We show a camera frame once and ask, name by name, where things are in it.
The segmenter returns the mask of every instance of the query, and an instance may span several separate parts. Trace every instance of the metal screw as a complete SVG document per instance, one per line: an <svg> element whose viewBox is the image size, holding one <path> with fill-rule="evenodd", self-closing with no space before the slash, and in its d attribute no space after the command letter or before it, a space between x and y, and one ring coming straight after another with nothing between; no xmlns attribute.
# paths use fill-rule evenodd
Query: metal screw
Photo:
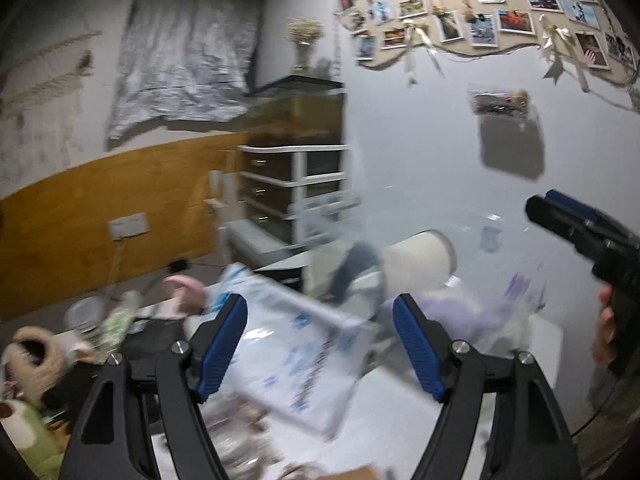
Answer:
<svg viewBox="0 0 640 480"><path fill-rule="evenodd" d="M111 366L118 366L122 362L122 354L110 354L109 357L107 357L107 362Z"/></svg>
<svg viewBox="0 0 640 480"><path fill-rule="evenodd" d="M171 352L174 354L184 354L189 349L189 343L186 341L176 341L171 345Z"/></svg>
<svg viewBox="0 0 640 480"><path fill-rule="evenodd" d="M467 343L466 341L454 341L451 345L451 347L453 348L453 351L456 354L467 354L469 352L469 350L471 350L471 347L469 346L469 343Z"/></svg>
<svg viewBox="0 0 640 480"><path fill-rule="evenodd" d="M524 365L532 365L536 362L535 357L529 352L518 352L518 360Z"/></svg>

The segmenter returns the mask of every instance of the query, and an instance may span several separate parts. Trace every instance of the ribbon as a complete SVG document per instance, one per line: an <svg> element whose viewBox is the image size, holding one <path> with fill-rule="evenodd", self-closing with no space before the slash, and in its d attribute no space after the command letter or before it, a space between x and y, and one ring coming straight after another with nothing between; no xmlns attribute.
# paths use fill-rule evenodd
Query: ribbon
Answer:
<svg viewBox="0 0 640 480"><path fill-rule="evenodd" d="M575 70L577 72L578 81L580 82L580 88L583 92L589 91L589 83L584 75L584 65L575 51L577 39L575 35L568 28L560 28L557 25L551 23L549 18L543 14L540 16L540 25L542 26L542 55L547 61L551 61L551 53L555 53L553 63L545 74L545 78L552 77L554 82L558 82L558 79L564 72L564 66L562 65L562 57L558 52L558 44L556 41L559 39L564 44L569 56L574 62Z"/></svg>
<svg viewBox="0 0 640 480"><path fill-rule="evenodd" d="M416 22L411 20L410 18L406 20L402 20L402 24L404 25L404 42L406 44L406 57L405 57L405 66L404 70L409 74L409 85L415 85L418 81L415 78L415 61L414 56L412 54L413 50L413 42L414 36L417 36L420 42L416 46L424 45L427 48L427 52L433 61L436 70L442 73L442 69L440 68L440 64L436 59L436 49L431 43L431 40L427 36L425 29L428 28L426 22Z"/></svg>

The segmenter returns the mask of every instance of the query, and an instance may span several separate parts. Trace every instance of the vase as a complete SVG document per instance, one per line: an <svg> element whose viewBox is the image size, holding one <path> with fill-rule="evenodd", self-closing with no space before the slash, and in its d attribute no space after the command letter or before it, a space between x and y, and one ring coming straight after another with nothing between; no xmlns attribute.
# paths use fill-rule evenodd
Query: vase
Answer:
<svg viewBox="0 0 640 480"><path fill-rule="evenodd" d="M291 70L295 75L310 75L309 60L314 44L308 41L296 41L296 63Z"/></svg>

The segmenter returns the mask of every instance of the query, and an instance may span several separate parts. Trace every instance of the electrical outlet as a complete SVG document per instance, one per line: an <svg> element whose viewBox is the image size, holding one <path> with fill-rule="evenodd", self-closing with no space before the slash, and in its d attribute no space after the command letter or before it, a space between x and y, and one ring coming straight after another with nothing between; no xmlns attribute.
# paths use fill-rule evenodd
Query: electrical outlet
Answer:
<svg viewBox="0 0 640 480"><path fill-rule="evenodd" d="M116 218L108 222L108 226L112 240L131 238L149 231L149 224L144 213Z"/></svg>

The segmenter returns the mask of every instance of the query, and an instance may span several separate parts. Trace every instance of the pink object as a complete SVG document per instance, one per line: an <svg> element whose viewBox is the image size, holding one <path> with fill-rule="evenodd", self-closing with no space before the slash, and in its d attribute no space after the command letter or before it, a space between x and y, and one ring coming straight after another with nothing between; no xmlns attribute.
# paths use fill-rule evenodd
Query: pink object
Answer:
<svg viewBox="0 0 640 480"><path fill-rule="evenodd" d="M164 288L175 301L176 312L199 314L207 304L204 284L191 276L176 274L163 281Z"/></svg>

